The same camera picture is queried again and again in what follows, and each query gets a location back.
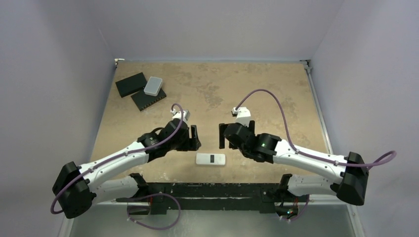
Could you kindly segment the white red remote control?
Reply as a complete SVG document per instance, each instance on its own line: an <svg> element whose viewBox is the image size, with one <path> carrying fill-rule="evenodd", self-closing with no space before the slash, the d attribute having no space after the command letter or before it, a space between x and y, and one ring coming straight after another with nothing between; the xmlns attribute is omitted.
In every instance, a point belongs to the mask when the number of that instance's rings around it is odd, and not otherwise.
<svg viewBox="0 0 419 237"><path fill-rule="evenodd" d="M197 153L195 161L197 165L224 166L226 164L226 156L225 154Z"/></svg>

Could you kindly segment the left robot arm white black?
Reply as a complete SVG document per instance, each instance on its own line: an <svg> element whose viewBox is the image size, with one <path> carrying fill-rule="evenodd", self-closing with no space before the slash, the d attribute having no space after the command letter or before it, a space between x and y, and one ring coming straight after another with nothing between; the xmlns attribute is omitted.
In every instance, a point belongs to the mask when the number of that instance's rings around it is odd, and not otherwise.
<svg viewBox="0 0 419 237"><path fill-rule="evenodd" d="M93 205L118 198L141 202L147 188L139 175L113 178L135 166L164 157L170 151L197 151L201 147L196 125L174 118L165 127L144 133L122 150L100 160L76 165L65 164L52 187L55 198L52 214L64 213L66 218L78 217Z"/></svg>

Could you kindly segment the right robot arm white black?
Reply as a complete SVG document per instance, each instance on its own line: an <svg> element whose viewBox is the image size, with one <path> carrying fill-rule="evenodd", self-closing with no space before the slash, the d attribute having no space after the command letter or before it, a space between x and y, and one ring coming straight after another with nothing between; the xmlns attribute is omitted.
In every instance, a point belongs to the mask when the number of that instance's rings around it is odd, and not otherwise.
<svg viewBox="0 0 419 237"><path fill-rule="evenodd" d="M289 201L304 195L331 195L339 200L361 206L365 203L369 171L360 154L329 155L307 148L291 147L287 140L262 133L255 134L254 121L249 126L240 123L221 123L219 147L237 149L256 162L294 166L315 176L284 175L277 188L280 199Z"/></svg>

